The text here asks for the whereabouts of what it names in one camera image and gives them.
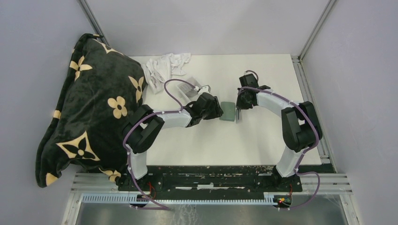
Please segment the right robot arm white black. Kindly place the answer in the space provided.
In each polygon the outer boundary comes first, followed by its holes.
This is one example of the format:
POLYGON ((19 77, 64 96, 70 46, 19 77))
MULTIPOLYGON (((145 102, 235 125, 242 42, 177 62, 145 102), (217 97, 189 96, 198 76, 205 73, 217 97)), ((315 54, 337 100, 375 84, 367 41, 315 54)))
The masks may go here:
POLYGON ((245 71, 239 78, 237 113, 260 106, 281 118, 285 149, 273 167, 271 186, 276 191, 284 191, 297 176, 304 155, 318 145, 323 134, 313 103, 295 103, 266 85, 260 86, 258 79, 253 70, 245 71))

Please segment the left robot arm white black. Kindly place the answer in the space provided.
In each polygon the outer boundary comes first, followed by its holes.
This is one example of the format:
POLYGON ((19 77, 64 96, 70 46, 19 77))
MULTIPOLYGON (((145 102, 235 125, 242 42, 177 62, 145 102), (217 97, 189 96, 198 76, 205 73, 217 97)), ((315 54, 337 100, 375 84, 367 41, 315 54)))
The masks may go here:
POLYGON ((212 120, 222 115, 218 98, 206 92, 177 110, 155 111, 148 105, 140 106, 122 130, 122 145, 127 151, 127 170, 131 175, 130 185, 138 191, 146 188, 147 151, 161 130, 189 128, 202 120, 212 120))

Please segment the green leather card holder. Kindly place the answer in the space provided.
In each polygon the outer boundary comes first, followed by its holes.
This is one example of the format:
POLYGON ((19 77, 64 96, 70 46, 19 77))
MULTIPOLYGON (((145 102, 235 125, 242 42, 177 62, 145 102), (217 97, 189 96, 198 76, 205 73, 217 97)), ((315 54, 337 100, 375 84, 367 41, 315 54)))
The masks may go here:
POLYGON ((236 118, 236 105, 234 102, 221 102, 222 116, 219 118, 221 121, 234 122, 236 118))

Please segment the clear plastic card box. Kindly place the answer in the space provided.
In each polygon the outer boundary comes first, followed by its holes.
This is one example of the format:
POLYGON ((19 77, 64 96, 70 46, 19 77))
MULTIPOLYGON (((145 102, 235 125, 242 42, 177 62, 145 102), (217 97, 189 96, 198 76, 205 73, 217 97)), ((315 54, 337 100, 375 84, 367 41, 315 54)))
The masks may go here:
POLYGON ((198 98, 198 91, 196 91, 194 88, 198 87, 199 89, 201 89, 203 84, 200 80, 196 79, 193 76, 188 77, 186 81, 192 84, 194 87, 185 82, 179 82, 176 87, 179 93, 179 97, 186 103, 189 103, 191 101, 195 101, 198 98))

